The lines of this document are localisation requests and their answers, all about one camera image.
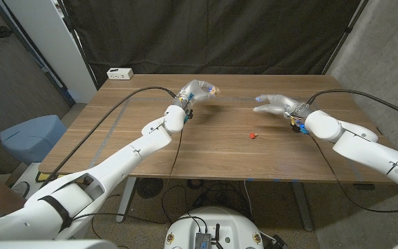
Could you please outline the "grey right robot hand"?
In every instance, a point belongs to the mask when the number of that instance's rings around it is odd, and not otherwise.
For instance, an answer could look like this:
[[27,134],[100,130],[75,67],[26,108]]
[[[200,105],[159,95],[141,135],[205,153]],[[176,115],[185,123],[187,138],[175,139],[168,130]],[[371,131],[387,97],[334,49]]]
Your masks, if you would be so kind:
[[265,112],[274,115],[283,115],[291,120],[291,125],[296,126],[296,122],[305,121],[305,119],[314,112],[309,104],[299,102],[280,94],[262,94],[255,98],[257,102],[268,101],[268,104],[253,108],[254,112]]

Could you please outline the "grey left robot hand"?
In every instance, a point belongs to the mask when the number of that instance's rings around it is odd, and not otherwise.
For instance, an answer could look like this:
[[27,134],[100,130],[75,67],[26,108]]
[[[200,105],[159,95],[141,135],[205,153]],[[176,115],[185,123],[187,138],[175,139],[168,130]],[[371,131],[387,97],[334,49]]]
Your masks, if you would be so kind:
[[186,113],[197,102],[215,99],[220,89],[202,80],[192,80],[187,83],[175,96],[173,105],[181,107]]

